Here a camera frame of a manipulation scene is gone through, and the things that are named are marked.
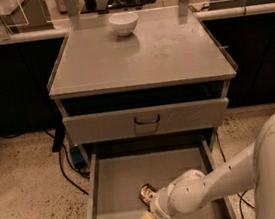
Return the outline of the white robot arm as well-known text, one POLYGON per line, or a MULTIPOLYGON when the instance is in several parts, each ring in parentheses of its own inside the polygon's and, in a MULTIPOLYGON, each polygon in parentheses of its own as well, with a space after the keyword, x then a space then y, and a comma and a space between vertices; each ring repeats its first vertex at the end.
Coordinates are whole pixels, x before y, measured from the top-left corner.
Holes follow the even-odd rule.
POLYGON ((140 219, 171 219, 188 215, 214 200, 252 189, 256 219, 275 219, 275 114, 256 141, 205 175, 197 169, 154 191, 143 186, 140 200, 149 208, 140 219))

